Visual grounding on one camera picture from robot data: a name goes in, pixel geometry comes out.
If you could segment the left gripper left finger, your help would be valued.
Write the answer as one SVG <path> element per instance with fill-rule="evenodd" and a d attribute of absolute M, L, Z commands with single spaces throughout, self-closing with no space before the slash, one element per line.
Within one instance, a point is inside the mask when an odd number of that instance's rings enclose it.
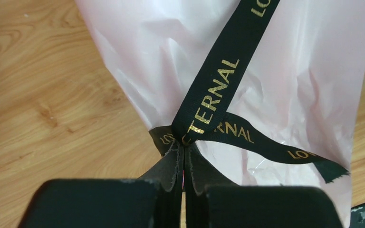
<path fill-rule="evenodd" d="M 21 228 L 178 228 L 184 151 L 173 143 L 136 179 L 52 179 L 34 193 Z"/>

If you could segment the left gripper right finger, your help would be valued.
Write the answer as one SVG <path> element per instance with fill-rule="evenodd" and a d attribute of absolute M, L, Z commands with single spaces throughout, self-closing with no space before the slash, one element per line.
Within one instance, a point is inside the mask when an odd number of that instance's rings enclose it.
<path fill-rule="evenodd" d="M 340 228 L 331 199 L 315 187 L 239 186 L 196 146 L 184 150 L 189 228 Z"/>

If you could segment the black ribbon gold lettering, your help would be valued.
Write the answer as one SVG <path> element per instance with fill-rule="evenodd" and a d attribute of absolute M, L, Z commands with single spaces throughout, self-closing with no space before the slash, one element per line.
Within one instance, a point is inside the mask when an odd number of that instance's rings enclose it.
<path fill-rule="evenodd" d="M 192 82 L 173 122 L 150 130 L 164 156 L 173 143 L 188 147 L 212 141 L 254 152 L 284 164 L 313 164 L 325 183 L 348 175 L 342 165 L 299 148 L 280 144 L 228 107 L 278 6 L 277 0 L 242 0 L 224 26 Z"/>

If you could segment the pink wrapping paper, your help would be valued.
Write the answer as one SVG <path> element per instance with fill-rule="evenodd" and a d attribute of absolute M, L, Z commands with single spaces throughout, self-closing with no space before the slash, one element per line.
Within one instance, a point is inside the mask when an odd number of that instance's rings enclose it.
<path fill-rule="evenodd" d="M 240 0 L 79 0 L 103 62 L 151 130 L 169 126 Z M 278 0 L 228 112 L 272 140 L 348 171 L 365 73 L 365 0 Z M 351 219 L 350 174 L 325 183 L 316 167 L 196 141 L 239 185 L 315 186 Z"/>

